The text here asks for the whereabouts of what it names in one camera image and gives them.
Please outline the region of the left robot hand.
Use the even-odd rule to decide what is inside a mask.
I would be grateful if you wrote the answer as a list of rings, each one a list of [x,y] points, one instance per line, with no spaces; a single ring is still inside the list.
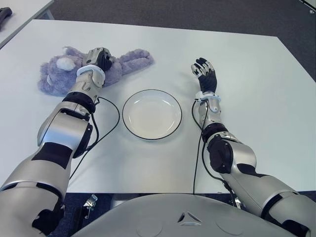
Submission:
[[[113,58],[109,50],[103,47],[97,47],[90,50],[83,58],[82,65],[95,65],[102,69],[102,71],[108,71],[113,64]]]

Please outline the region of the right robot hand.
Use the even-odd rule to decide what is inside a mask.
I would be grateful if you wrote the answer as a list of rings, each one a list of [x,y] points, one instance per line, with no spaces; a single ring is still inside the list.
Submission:
[[[202,93],[216,92],[217,78],[212,64],[204,58],[196,59],[191,65],[192,73],[197,77]]]

